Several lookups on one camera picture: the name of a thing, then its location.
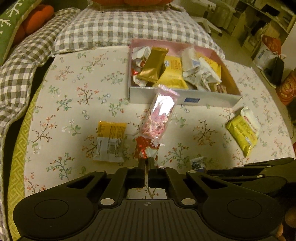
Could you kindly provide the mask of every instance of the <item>green pillow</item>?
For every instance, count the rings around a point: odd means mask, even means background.
[[[0,15],[0,66],[3,65],[21,23],[41,0],[17,0]]]

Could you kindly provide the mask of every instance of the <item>floral tablecloth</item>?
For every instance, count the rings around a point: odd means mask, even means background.
[[[133,136],[149,105],[128,102],[128,53],[127,46],[116,46],[55,57],[31,106],[24,164],[26,196],[96,170],[114,173],[121,166],[137,166]],[[189,160],[201,156],[207,169],[295,157],[285,123],[255,72],[230,61],[225,64],[243,99],[233,109],[177,106],[162,139],[158,165],[185,173],[190,169]],[[262,125],[258,144],[247,158],[225,129],[235,111],[245,104]],[[93,161],[98,121],[128,123],[124,164]],[[146,187],[128,196],[164,198],[165,193]]]

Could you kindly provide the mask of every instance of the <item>pink wrapped candy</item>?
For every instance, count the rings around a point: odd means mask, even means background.
[[[158,88],[158,93],[140,129],[140,134],[151,139],[160,139],[163,136],[179,97],[177,92],[164,85],[159,85]]]

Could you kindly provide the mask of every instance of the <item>cardboard box on floor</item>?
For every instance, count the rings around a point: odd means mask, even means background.
[[[165,47],[169,49],[167,55],[179,56],[178,52],[185,48],[192,46],[192,44],[182,44],[175,42],[168,42],[163,40],[149,40],[149,39],[134,39],[131,43],[131,50],[129,56],[129,80],[128,80],[128,97],[130,103],[134,104],[150,104],[156,94],[154,87],[139,87],[136,85],[131,77],[131,53],[133,48],[141,46],[154,46]],[[230,75],[228,69],[216,54],[214,50],[194,46],[198,52],[203,53],[205,56],[211,58],[221,65],[221,80],[222,84],[226,86],[227,94],[198,91],[198,90],[183,90],[174,89],[180,94],[178,104],[184,105],[201,105],[201,106],[217,106],[224,108],[232,108],[240,99],[240,92]]]

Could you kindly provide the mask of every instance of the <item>metal screw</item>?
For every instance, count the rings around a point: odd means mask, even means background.
[[[192,198],[184,198],[184,199],[182,199],[181,203],[184,205],[190,206],[190,205],[195,204],[195,200]]]
[[[112,198],[104,198],[101,200],[101,204],[105,206],[112,205],[113,203],[115,203],[115,201]]]

